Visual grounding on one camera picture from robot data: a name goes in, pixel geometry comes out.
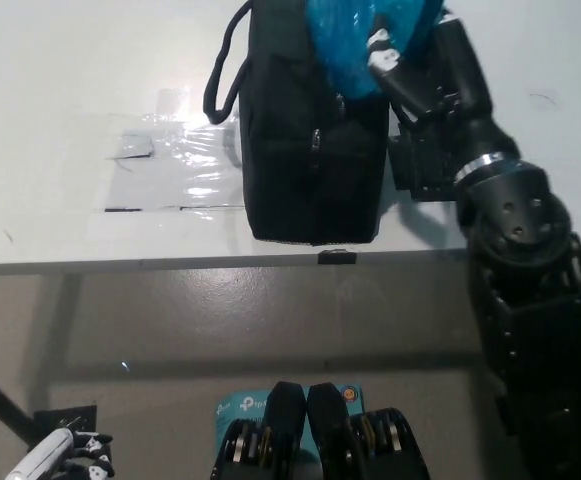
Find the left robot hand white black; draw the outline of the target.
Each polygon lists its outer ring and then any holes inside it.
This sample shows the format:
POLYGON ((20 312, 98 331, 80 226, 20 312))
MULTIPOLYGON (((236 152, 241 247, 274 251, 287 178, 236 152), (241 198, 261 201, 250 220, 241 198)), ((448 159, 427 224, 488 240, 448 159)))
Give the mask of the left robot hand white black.
POLYGON ((6 480, 112 479, 113 437, 98 432, 58 428, 32 448, 6 480))

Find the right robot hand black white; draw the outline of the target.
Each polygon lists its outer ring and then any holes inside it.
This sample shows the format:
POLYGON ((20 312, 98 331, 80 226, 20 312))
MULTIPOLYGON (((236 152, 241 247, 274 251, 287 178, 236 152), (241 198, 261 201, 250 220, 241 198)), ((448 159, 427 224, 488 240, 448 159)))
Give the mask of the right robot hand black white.
POLYGON ((411 132, 434 131, 453 163, 454 182, 501 161, 520 158, 515 141, 494 121, 493 102, 461 19, 444 8, 416 62, 396 49, 389 17, 374 17, 366 42, 368 71, 411 132))

